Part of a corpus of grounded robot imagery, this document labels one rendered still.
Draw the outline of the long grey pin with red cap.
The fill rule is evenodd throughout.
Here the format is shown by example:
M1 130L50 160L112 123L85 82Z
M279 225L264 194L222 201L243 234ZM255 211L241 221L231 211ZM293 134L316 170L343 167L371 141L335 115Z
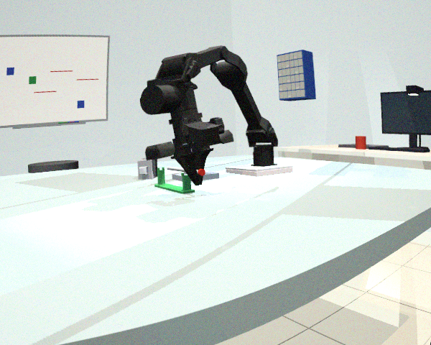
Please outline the long grey pin with red cap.
M168 170L174 170L174 171L180 171L180 172L185 172L184 170L183 170L183 168L180 168L180 167L167 167L167 169ZM204 169L199 169L199 170L197 170L197 174L199 174L199 175L201 175L201 176L204 176L204 174L205 174L205 170Z

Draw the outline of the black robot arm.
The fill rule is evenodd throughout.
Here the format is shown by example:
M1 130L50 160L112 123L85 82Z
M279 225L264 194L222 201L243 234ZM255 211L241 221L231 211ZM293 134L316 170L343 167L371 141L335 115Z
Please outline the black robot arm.
M225 61L217 64L220 60ZM191 79L208 65L222 86L231 90L248 124L246 137L254 153L254 164L251 166L277 165L274 163L273 147L278 147L278 139L274 128L261 116L246 84L248 73L244 61L225 46L213 46L197 53L188 52L164 58L157 76L147 81L147 87L141 94L140 104L144 113L173 114L197 109L194 89L198 87ZM201 117L198 117L200 116L196 116L195 121L190 123L187 118L181 120L181 144L188 141L198 145L218 142L219 134L225 132L222 118L214 117L208 122L202 122Z

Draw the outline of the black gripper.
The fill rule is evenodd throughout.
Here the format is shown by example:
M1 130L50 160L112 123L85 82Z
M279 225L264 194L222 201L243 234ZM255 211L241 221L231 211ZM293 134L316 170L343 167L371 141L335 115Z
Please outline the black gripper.
M169 125L172 124L175 139L172 142L165 142L148 146L146 148L146 160L155 160L163 157L171 156L171 159L176 159L179 165L187 173L189 178L192 180L195 186L202 185L203 176L197 174L197 170L204 169L205 161L214 148L210 148L214 144L225 144L234 142L233 134L229 130L225 130L224 133L219 134L218 142L211 142L207 145L198 145L194 142L188 141L187 144L181 144L180 139L180 123L182 119L188 120L188 122L194 122L196 116L202 116L202 113L198 114L198 109L189 109L184 111L178 111L171 114L172 119L169 120ZM192 151L191 151L192 149ZM174 155L174 156L172 156Z

